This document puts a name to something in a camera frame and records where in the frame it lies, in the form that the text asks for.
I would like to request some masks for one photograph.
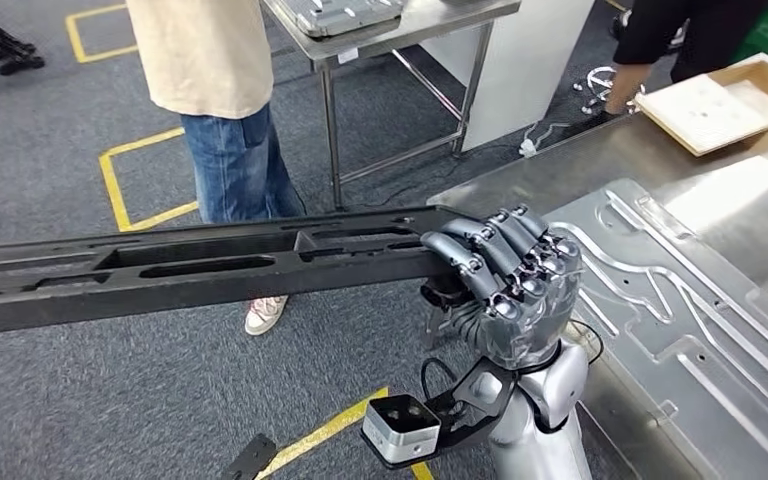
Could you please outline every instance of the metal frame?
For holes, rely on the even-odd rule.
[[[452,273],[421,207],[0,246],[0,332]]]
[[[374,172],[387,167],[391,167],[393,165],[397,165],[401,162],[404,162],[405,160],[409,160],[449,143],[453,144],[452,151],[454,153],[459,153],[461,151],[463,148],[463,140],[469,126],[469,113],[472,109],[472,104],[475,101],[476,92],[478,91],[478,83],[481,80],[481,70],[484,68],[484,60],[487,56],[487,47],[490,44],[490,35],[493,32],[493,22],[486,22],[478,28],[480,28],[478,48],[475,53],[472,75],[470,76],[469,84],[467,85],[466,93],[464,95],[463,106],[460,110],[458,110],[454,103],[449,98],[447,98],[443,92],[440,91],[440,89],[438,89],[403,55],[401,55],[397,50],[393,50],[391,52],[396,57],[396,59],[398,59],[399,62],[404,65],[408,72],[410,72],[411,75],[413,75],[429,92],[431,92],[431,94],[434,95],[440,104],[458,120],[457,130],[455,130],[454,133],[444,137],[428,141],[407,151],[375,161],[371,165],[367,165],[366,167],[346,174],[340,173],[340,155],[337,142],[337,113],[334,102],[334,84],[331,75],[331,66],[329,62],[323,62],[320,65],[319,78],[322,85],[323,102],[325,106],[325,129],[328,139],[328,151],[331,158],[331,186],[334,208],[337,211],[344,209],[342,194],[343,184],[359,180]]]

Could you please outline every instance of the yellow line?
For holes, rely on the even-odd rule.
[[[92,10],[84,10],[83,12],[73,13],[72,15],[69,15],[66,18],[74,18],[75,20],[77,20],[79,18],[92,17],[93,15],[101,15],[102,13],[115,12],[116,10],[124,10],[126,8],[128,8],[128,6],[125,5],[124,3],[117,3],[116,5],[110,5],[107,7],[94,8]]]
[[[78,33],[78,25],[75,23],[75,19],[74,15],[66,17],[66,32],[69,34],[69,43],[72,44],[72,51],[75,52],[75,60],[78,63],[86,63],[87,52],[84,51],[84,45],[81,43],[81,35]]]
[[[84,44],[81,41],[81,34],[78,31],[78,20],[82,18],[92,17],[93,15],[101,15],[102,13],[115,12],[117,10],[123,10],[127,8],[124,3],[118,5],[110,5],[109,7],[96,8],[94,10],[87,10],[84,12],[73,13],[66,16],[66,32],[69,34],[69,43],[72,44],[72,51],[75,52],[75,59],[78,63],[90,63],[104,60],[105,58],[115,57],[117,55],[124,55],[126,53],[136,52],[137,46],[131,45],[130,47],[117,48],[107,52],[96,53],[93,55],[87,55]]]
[[[116,226],[119,227],[120,232],[127,232],[131,229],[131,220],[128,218],[128,211],[125,210],[125,201],[122,199],[122,190],[119,189],[119,181],[116,180],[116,173],[113,171],[110,154],[102,153],[98,157],[98,163],[101,166],[104,185],[107,187],[107,195],[110,197],[110,206],[113,208]]]
[[[411,465],[411,470],[413,470],[413,476],[416,477],[416,480],[434,480],[431,470],[428,469],[425,462]]]
[[[198,209],[198,202],[190,202],[186,205],[181,205],[180,207],[175,207],[172,210],[167,210],[163,213],[157,214],[151,218],[147,218],[145,220],[140,220],[139,222],[133,223],[128,228],[129,231],[137,231],[137,230],[145,230],[147,228],[156,227],[157,225],[160,225],[163,222],[167,222],[169,220],[172,220],[175,217],[180,217],[181,215],[187,214],[192,212],[193,210]]]
[[[183,135],[183,133],[183,127],[173,128],[172,130],[160,132],[150,137],[141,138],[129,143],[123,143],[122,145],[117,145],[105,153],[110,156],[119,155],[121,153],[130,152],[131,150],[146,147],[148,145],[154,145],[155,143],[160,143],[164,140],[169,140],[170,138],[175,138],[177,136]]]
[[[130,47],[117,48],[116,50],[108,50],[106,52],[87,55],[86,57],[84,57],[84,60],[81,61],[81,63],[97,62],[99,60],[104,60],[106,58],[115,57],[117,55],[124,55],[126,53],[131,53],[136,51],[137,51],[136,45],[131,45]]]
[[[155,215],[146,220],[141,220],[135,224],[131,224],[131,219],[128,217],[128,210],[125,208],[125,200],[122,197],[122,190],[119,188],[119,181],[116,179],[116,172],[113,170],[113,157],[115,155],[120,155],[125,152],[130,152],[131,150],[169,140],[170,138],[175,138],[183,133],[184,129],[182,127],[173,128],[172,130],[160,132],[150,137],[117,145],[98,157],[98,163],[101,166],[101,174],[104,177],[104,185],[107,187],[107,195],[110,197],[110,206],[113,208],[113,217],[116,219],[116,226],[119,227],[120,232],[145,230],[146,228],[151,228],[161,222],[179,217],[198,208],[198,205],[195,202],[192,202],[173,208],[172,210],[163,212],[159,215]]]
[[[624,11],[628,10],[628,7],[620,5],[619,3],[616,2],[616,0],[605,0],[605,1],[608,3],[608,5],[616,8],[617,10],[619,10],[621,12],[624,12]]]
[[[278,455],[275,456],[275,459],[272,460],[272,463],[266,467],[266,470],[260,472],[260,475],[257,476],[257,479],[261,479],[267,475],[275,473],[276,470],[292,462],[298,456],[307,453],[313,447],[319,445],[325,440],[328,440],[329,438],[342,431],[344,428],[363,418],[363,415],[366,412],[366,404],[374,398],[386,397],[388,391],[389,389],[387,387],[378,390],[370,397],[365,398],[364,400],[351,406],[348,410],[338,414],[336,417],[331,419],[325,425],[316,429],[310,435],[278,452]]]

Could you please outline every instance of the jeans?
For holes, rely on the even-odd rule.
[[[205,223],[304,215],[281,158],[269,104],[243,119],[181,115],[181,123]]]

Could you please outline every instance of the cable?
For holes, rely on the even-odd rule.
[[[440,360],[437,357],[426,358],[425,361],[422,362],[422,367],[419,369],[419,383],[422,384],[422,393],[425,395],[425,401],[431,400],[431,394],[428,393],[428,383],[426,378],[426,375],[428,374],[428,366],[431,364],[440,367],[440,369],[443,370],[443,373],[449,377],[449,380],[452,383],[458,381],[458,377],[455,375],[455,372],[453,372],[452,369],[443,362],[443,360]]]
[[[593,357],[593,358],[591,358],[590,360],[587,361],[588,365],[593,365],[593,362],[595,362],[596,360],[599,360],[599,357],[601,357],[602,353],[605,352],[605,341],[602,340],[602,335],[599,335],[599,332],[597,332],[596,329],[594,329],[589,324],[582,322],[581,320],[575,320],[575,319],[571,318],[570,322],[578,324],[578,325],[581,325],[582,327],[590,330],[591,332],[593,332],[593,335],[596,335],[596,338],[599,339],[599,351],[596,352],[596,356],[595,357]]]
[[[531,135],[531,132],[533,132],[539,125],[540,121],[538,120],[532,123],[525,131],[525,133],[522,134],[522,143],[519,146],[519,154],[523,157],[528,158],[537,155],[537,148],[534,146],[534,142],[532,142],[528,136]]]
[[[552,124],[550,124],[549,125],[549,129],[546,130],[546,133],[544,133],[543,135],[540,135],[539,137],[537,137],[537,141],[534,142],[534,148],[536,148],[537,150],[540,150],[540,143],[543,142],[543,140],[546,140],[547,138],[549,138],[549,135],[552,134],[552,129],[554,129],[555,127],[557,127],[557,128],[567,128],[567,127],[569,127],[569,125],[570,125],[569,123],[552,123]]]
[[[470,150],[469,152],[467,152],[467,155],[472,156],[475,153],[478,153],[478,152],[481,152],[481,151],[484,151],[484,150],[489,150],[491,148],[519,148],[519,145],[507,145],[507,144],[502,144],[502,145],[485,145],[483,147],[478,147],[478,148]],[[455,171],[458,168],[461,167],[461,165],[463,165],[465,163],[467,163],[467,162],[463,161],[463,160],[455,159],[455,165],[452,166],[452,168],[450,168],[449,171],[446,172],[445,174],[431,177],[430,179],[425,180],[423,182],[412,183],[412,184],[410,184],[410,185],[408,185],[408,186],[406,186],[404,188],[396,190],[389,197],[384,199],[383,202],[380,202],[380,203],[363,203],[363,204],[361,204],[361,206],[368,207],[368,208],[383,207],[384,205],[387,205],[388,203],[393,201],[393,199],[398,197],[399,195],[401,195],[401,194],[403,194],[403,193],[405,193],[407,191],[413,190],[414,188],[421,187],[421,186],[425,185],[426,183],[428,183],[431,180],[443,180],[443,179],[449,178],[453,173],[455,173]]]

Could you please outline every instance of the hand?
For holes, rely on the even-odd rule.
[[[452,309],[451,325],[493,362],[519,370],[552,359],[575,305],[580,249],[549,232],[528,207],[485,223],[456,219],[422,243],[460,275],[475,300]]]

